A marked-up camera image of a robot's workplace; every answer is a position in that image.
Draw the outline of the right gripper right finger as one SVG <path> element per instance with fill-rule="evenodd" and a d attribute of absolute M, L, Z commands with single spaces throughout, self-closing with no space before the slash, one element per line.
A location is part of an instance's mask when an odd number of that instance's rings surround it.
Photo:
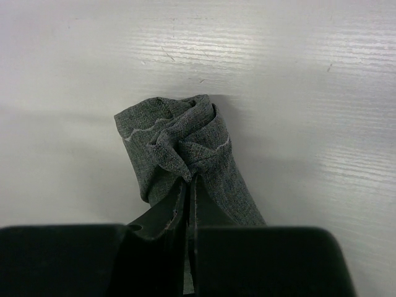
<path fill-rule="evenodd" d="M 196 296 L 355 296 L 335 237 L 315 227 L 236 224 L 202 178 L 190 193 L 189 259 Z"/>

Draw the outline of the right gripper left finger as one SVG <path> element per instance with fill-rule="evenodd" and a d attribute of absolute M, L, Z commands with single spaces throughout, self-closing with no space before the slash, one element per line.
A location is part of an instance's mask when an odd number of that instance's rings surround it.
<path fill-rule="evenodd" d="M 1 229 L 2 296 L 182 296 L 187 186 L 133 222 Z"/>

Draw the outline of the grey cloth napkin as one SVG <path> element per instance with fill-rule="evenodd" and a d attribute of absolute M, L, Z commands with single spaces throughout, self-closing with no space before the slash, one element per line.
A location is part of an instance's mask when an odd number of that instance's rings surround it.
<path fill-rule="evenodd" d="M 173 183 L 202 177 L 217 205 L 240 225 L 265 225 L 236 166 L 231 137 L 208 95 L 146 99 L 114 116 L 139 184 L 154 206 Z"/>

